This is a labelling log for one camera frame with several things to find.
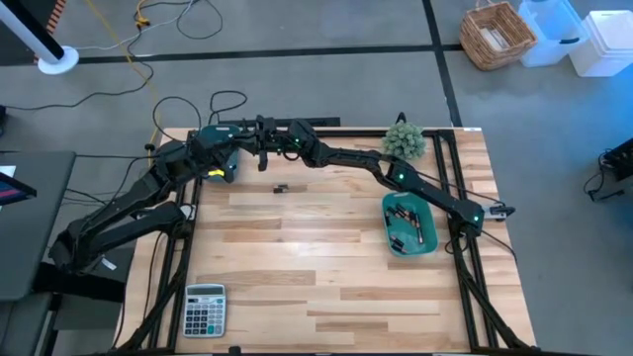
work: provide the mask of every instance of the teal tray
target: teal tray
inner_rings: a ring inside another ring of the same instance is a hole
[[[407,211],[417,213],[419,223],[422,228],[423,243],[417,241],[417,230],[404,219],[396,218],[389,214],[391,226],[387,226],[385,213],[387,207],[396,208],[396,204],[400,204]],[[391,193],[383,198],[383,223],[387,232],[387,245],[393,254],[399,257],[411,257],[424,253],[430,253],[437,249],[437,230],[435,229],[435,221],[431,214],[431,208],[426,201],[411,193]],[[389,238],[394,235],[405,243],[407,254],[402,254],[392,248],[392,241]]]
[[[208,125],[200,130],[200,136],[211,142],[227,140],[229,134],[239,134],[239,127],[235,125]],[[235,178],[237,178],[238,154],[239,152],[236,150],[235,153],[230,156],[227,163],[229,167],[233,168],[233,176]],[[224,179],[220,176],[207,176],[205,179],[211,182],[224,182]]]

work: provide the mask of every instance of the wooden tabletop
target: wooden tabletop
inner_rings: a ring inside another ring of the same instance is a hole
[[[167,130],[179,138],[186,132]],[[455,135],[467,188],[497,197],[483,133],[459,129]],[[330,146],[381,148],[378,138],[322,140]],[[437,177],[432,144],[427,147],[411,164]],[[452,171],[448,147],[444,155]],[[455,265],[444,251],[449,239],[445,213],[432,207],[437,251],[400,258],[389,251],[381,218],[381,201],[389,191],[369,172],[337,166],[310,169],[273,154],[268,170],[258,172],[257,158],[246,152],[238,167],[233,184],[204,185],[187,276],[187,284],[226,285],[226,334],[185,338],[181,325],[177,352],[226,352],[232,345],[243,352],[468,350]],[[281,183],[290,192],[273,195],[273,185]],[[504,222],[486,222],[485,230],[509,244]],[[156,234],[137,241],[120,344],[142,321],[155,241]],[[165,244],[162,237],[152,267],[149,308]],[[491,302],[516,334],[533,344],[512,256],[485,236],[479,246]],[[473,305],[480,342],[486,345],[481,311]],[[166,344],[170,317],[171,305],[159,345]]]

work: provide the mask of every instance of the white container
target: white container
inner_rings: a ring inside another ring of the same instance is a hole
[[[588,40],[568,0],[523,0],[518,14],[538,37],[538,44],[521,58],[526,67],[556,64]]]
[[[633,63],[633,12],[591,11],[583,20],[589,41],[570,53],[581,77],[609,77]]]

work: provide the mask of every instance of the wicker basket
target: wicker basket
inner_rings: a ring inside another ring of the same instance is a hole
[[[507,48],[494,49],[480,29],[497,30],[507,42]],[[459,40],[481,70],[497,69],[520,59],[538,41],[507,2],[469,11],[462,21]]]

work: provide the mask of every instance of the gray floor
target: gray floor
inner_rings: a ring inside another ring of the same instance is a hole
[[[633,10],[629,0],[573,2],[581,16],[590,9]],[[134,2],[95,3],[122,38],[135,33],[131,21]],[[217,37],[190,41],[169,25],[143,35],[136,51],[430,43],[420,1],[215,3],[225,18],[225,28]],[[432,3],[442,41],[457,43],[461,18],[474,7],[475,0]],[[213,29],[214,21],[200,23],[213,13],[203,4],[197,6],[200,10],[183,20],[183,29],[201,33],[206,25]],[[155,23],[176,14],[176,9],[154,8],[146,15]],[[76,32],[78,28],[85,31]],[[55,36],[77,46],[112,43],[79,0],[68,1]],[[119,53],[114,49],[83,54]],[[462,52],[447,52],[446,59],[463,123],[484,128],[501,195],[517,207],[508,224],[539,345],[555,351],[630,354],[633,200],[627,196],[593,204],[582,187],[595,169],[597,155],[633,133],[633,67],[614,78],[584,79],[576,75],[567,59],[548,68],[526,69],[515,64],[486,73],[477,70]],[[209,113],[208,100],[214,91],[237,89],[248,95],[248,103],[223,119],[253,118],[256,114],[340,116],[346,126],[386,126],[404,111],[422,126],[451,125],[430,52],[152,65],[159,96],[183,96],[203,117]],[[4,82],[21,83],[22,88],[1,87],[2,102],[22,106],[72,103],[86,93],[129,89],[140,83],[126,64],[80,65],[60,77],[45,77],[31,66],[0,67],[0,77]],[[14,111],[7,133],[0,138],[0,149],[142,154],[152,131],[150,109],[149,96],[142,91],[118,98],[94,98],[71,110]],[[194,113],[184,105],[167,103],[161,112],[166,126],[197,124]],[[133,176],[143,165],[138,165]],[[117,160],[80,159],[71,187],[90,192],[115,190],[125,166],[126,162]],[[57,228],[89,210],[64,207]],[[109,345],[117,306],[102,306],[99,322],[87,322],[82,308],[95,309],[78,301],[64,305],[60,327],[72,330],[60,334],[55,354],[94,352]]]

